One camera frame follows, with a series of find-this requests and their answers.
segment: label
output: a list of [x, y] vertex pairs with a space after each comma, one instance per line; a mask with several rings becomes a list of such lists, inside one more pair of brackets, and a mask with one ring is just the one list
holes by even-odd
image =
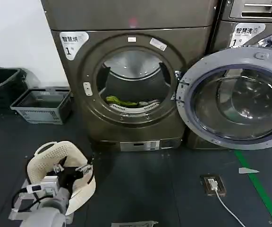
[[159, 50], [165, 51], [167, 45], [165, 45], [163, 42], [160, 42], [158, 39], [152, 38], [150, 40], [150, 45], [158, 48]]
[[74, 60], [82, 45], [89, 40], [87, 32], [61, 32], [59, 34], [66, 58]]
[[242, 46], [265, 28], [266, 25], [260, 23], [239, 23], [235, 27], [229, 46]]
[[135, 42], [136, 42], [136, 37], [128, 37], [128, 38], [127, 38], [127, 41], [128, 41], [129, 43], [135, 43]]

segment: washer door glass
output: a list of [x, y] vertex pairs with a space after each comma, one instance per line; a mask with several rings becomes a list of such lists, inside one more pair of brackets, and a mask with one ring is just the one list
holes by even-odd
[[109, 107], [141, 114], [169, 96], [170, 74], [162, 61], [144, 51], [125, 51], [106, 60], [97, 76], [97, 88]]
[[201, 126], [231, 140], [272, 133], [272, 75], [248, 69], [218, 72], [203, 80], [192, 99]]

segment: black cable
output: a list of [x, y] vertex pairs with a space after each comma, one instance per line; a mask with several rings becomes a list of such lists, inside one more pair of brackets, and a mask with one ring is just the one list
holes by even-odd
[[14, 205], [15, 205], [15, 198], [22, 192], [27, 192], [27, 188], [21, 188], [20, 190], [18, 190], [14, 196], [12, 197], [12, 200], [11, 200], [11, 208], [14, 208]]
[[[20, 194], [20, 193], [27, 193], [27, 188], [21, 188], [20, 190], [18, 190], [14, 196], [12, 197], [12, 201], [11, 201], [11, 208], [15, 208], [15, 199], [16, 197]], [[53, 198], [53, 195], [45, 195], [39, 199], [37, 199], [34, 203], [32, 203], [31, 205], [27, 206], [26, 208], [23, 209], [19, 209], [17, 212], [26, 212], [28, 211], [31, 207], [33, 207], [35, 204], [39, 203], [41, 200], [46, 199], [46, 198]]]
[[37, 204], [38, 202], [40, 202], [41, 200], [43, 199], [46, 199], [46, 198], [53, 198], [53, 195], [45, 195], [41, 198], [39, 198], [38, 200], [36, 200], [34, 203], [32, 203], [31, 205], [27, 206], [26, 208], [23, 208], [23, 209], [19, 209], [18, 212], [26, 212], [28, 211], [30, 208], [32, 208], [35, 204]]

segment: power socket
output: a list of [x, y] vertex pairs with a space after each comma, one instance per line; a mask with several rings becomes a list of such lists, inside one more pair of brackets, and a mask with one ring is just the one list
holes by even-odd
[[204, 191], [207, 195], [209, 195], [209, 196], [216, 195], [216, 192], [214, 190], [212, 190], [208, 179], [213, 179], [213, 180], [217, 181], [217, 183], [218, 183], [217, 192], [220, 196], [226, 195], [226, 190], [225, 190], [223, 181], [219, 175], [207, 174], [207, 175], [201, 175], [200, 178], [201, 178], [201, 184], [204, 187]]

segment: green floor stripe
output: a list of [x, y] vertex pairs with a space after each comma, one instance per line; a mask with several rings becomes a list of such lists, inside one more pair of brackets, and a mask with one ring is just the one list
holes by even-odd
[[[235, 150], [235, 155], [237, 156], [237, 158], [239, 159], [242, 167], [245, 168], [250, 168], [248, 162], [246, 161], [246, 159], [244, 158], [244, 156], [242, 155], [242, 152], [240, 150]], [[257, 190], [259, 196], [261, 197], [264, 205], [266, 206], [268, 212], [270, 213], [270, 215], [272, 216], [272, 201], [269, 198], [269, 196], [267, 195], [265, 189], [263, 188], [263, 186], [261, 185], [259, 179], [255, 176], [255, 174], [247, 174], [249, 179], [251, 180], [251, 182], [253, 183], [255, 189]]]

